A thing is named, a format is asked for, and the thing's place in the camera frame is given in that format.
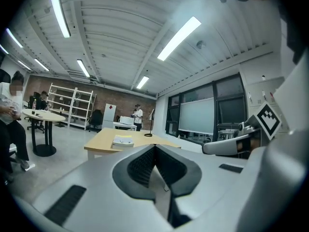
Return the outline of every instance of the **white shirt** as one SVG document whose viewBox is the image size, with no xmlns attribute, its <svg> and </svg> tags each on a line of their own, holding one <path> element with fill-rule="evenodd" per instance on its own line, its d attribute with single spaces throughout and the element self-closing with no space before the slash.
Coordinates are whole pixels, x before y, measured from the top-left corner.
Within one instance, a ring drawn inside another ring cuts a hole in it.
<svg viewBox="0 0 309 232">
<path fill-rule="evenodd" d="M 140 109 L 138 111 L 135 111 L 134 112 L 134 115 L 137 115 L 137 116 L 143 116 L 143 111 Z M 134 119 L 134 123 L 137 123 L 137 124 L 141 124 L 141 121 L 142 121 L 142 118 L 135 118 Z"/>
<path fill-rule="evenodd" d="M 10 84 L 0 83 L 0 105 L 12 106 L 20 114 L 23 105 L 22 92 L 18 91 L 16 96 L 12 96 L 10 93 Z M 14 121 L 8 114 L 0 114 L 0 120 L 6 125 Z"/>
</svg>

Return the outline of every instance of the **window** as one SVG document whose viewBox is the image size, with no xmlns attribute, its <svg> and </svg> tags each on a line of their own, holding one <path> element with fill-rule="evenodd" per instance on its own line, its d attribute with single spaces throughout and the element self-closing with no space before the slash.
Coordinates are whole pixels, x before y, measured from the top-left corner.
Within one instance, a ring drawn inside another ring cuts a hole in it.
<svg viewBox="0 0 309 232">
<path fill-rule="evenodd" d="M 179 112 L 179 108 L 178 107 L 170 108 L 168 110 L 168 118 L 167 118 L 167 120 L 169 122 L 178 121 L 178 112 Z"/>
<path fill-rule="evenodd" d="M 211 97 L 213 97 L 212 85 L 184 93 L 182 103 L 204 100 Z"/>
<path fill-rule="evenodd" d="M 217 98 L 243 94 L 240 76 L 217 83 Z"/>
<path fill-rule="evenodd" d="M 220 141 L 229 139 L 231 131 L 237 130 L 239 123 L 247 118 L 245 93 L 239 75 L 217 82 L 216 89 L 217 129 L 214 132 L 214 140 Z"/>
<path fill-rule="evenodd" d="M 166 118 L 166 133 L 172 136 L 178 136 L 180 96 L 172 96 L 169 98 L 168 114 Z"/>
<path fill-rule="evenodd" d="M 192 141 L 194 143 L 199 142 L 201 144 L 212 142 L 212 135 L 189 132 L 189 131 L 179 131 L 180 138 Z"/>
<path fill-rule="evenodd" d="M 181 104 L 179 130 L 213 134 L 213 98 Z"/>
<path fill-rule="evenodd" d="M 217 141 L 219 130 L 237 130 L 245 120 L 244 88 L 237 74 L 169 97 L 166 133 L 203 144 Z"/>
<path fill-rule="evenodd" d="M 179 105 L 179 96 L 174 96 L 170 99 L 170 106 Z"/>
<path fill-rule="evenodd" d="M 245 121 L 244 99 L 236 98 L 225 101 L 218 101 L 219 124 L 239 124 Z"/>
</svg>

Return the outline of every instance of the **whiteboard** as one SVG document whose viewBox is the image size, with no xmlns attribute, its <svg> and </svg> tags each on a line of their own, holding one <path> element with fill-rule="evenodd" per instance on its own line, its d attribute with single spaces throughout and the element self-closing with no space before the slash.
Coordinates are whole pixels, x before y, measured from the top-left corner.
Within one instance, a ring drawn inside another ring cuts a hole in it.
<svg viewBox="0 0 309 232">
<path fill-rule="evenodd" d="M 180 105 L 179 130 L 213 134 L 214 99 L 182 103 Z"/>
</svg>

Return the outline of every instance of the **fluorescent ceiling light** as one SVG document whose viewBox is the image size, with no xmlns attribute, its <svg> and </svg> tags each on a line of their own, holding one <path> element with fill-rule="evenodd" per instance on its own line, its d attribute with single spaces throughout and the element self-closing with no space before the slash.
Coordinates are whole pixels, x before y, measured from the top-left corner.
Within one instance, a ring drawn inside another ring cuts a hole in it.
<svg viewBox="0 0 309 232">
<path fill-rule="evenodd" d="M 64 17 L 61 0 L 51 0 L 51 1 L 52 1 L 53 9 L 54 9 L 58 24 L 63 34 L 63 37 L 69 38 L 71 34 L 70 34 L 70 31 L 69 31 L 69 28 L 66 22 L 66 18 Z"/>
<path fill-rule="evenodd" d="M 5 49 L 3 48 L 2 45 L 0 45 L 0 48 L 1 48 L 6 54 L 9 54 L 9 52 L 8 52 L 7 50 L 5 50 Z"/>
<path fill-rule="evenodd" d="M 25 65 L 24 63 L 22 63 L 21 61 L 18 61 L 18 63 L 21 63 L 23 66 L 25 66 L 28 70 L 31 71 L 31 69 L 30 69 L 27 65 Z"/>
<path fill-rule="evenodd" d="M 46 71 L 49 71 L 40 61 L 38 61 L 36 58 L 34 59 L 39 65 L 41 65 Z"/>
<path fill-rule="evenodd" d="M 183 25 L 181 29 L 174 35 L 166 47 L 162 50 L 158 59 L 164 61 L 166 58 L 175 50 L 175 48 L 185 39 L 190 33 L 192 33 L 201 22 L 197 20 L 194 16 Z"/>
<path fill-rule="evenodd" d="M 9 29 L 6 29 L 6 31 L 8 32 L 8 34 L 11 36 L 11 38 L 16 42 L 16 44 L 18 44 L 18 46 L 20 48 L 23 48 L 23 46 L 21 45 L 21 43 L 19 43 L 19 41 L 15 38 L 15 36 L 12 34 L 12 32 Z"/>
<path fill-rule="evenodd" d="M 78 63 L 79 66 L 81 67 L 81 69 L 82 69 L 82 71 L 84 72 L 85 76 L 86 76 L 86 77 L 90 77 L 88 71 L 86 70 L 86 67 L 85 67 L 83 61 L 80 60 L 80 59 L 78 59 L 78 60 L 77 60 L 77 63 Z"/>
<path fill-rule="evenodd" d="M 140 81 L 140 83 L 137 85 L 136 88 L 141 89 L 141 87 L 143 87 L 143 85 L 148 81 L 149 77 L 144 76 L 143 79 Z"/>
</svg>

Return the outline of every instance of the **white ceiling panel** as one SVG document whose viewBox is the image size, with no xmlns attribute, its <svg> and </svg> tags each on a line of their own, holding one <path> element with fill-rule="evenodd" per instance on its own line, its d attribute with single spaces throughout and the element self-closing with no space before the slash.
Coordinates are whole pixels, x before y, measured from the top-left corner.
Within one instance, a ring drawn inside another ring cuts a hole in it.
<svg viewBox="0 0 309 232">
<path fill-rule="evenodd" d="M 147 94 L 160 93 L 228 59 L 280 43 L 278 8 L 249 0 L 61 0 L 71 33 L 64 38 L 50 0 L 27 0 L 10 28 L 24 49 L 4 35 L 13 58 L 49 75 L 81 75 L 82 59 L 91 79 Z M 201 25 L 165 61 L 157 57 L 176 32 L 195 16 Z M 197 43 L 203 41 L 199 49 Z M 141 90 L 136 85 L 150 79 Z"/>
</svg>

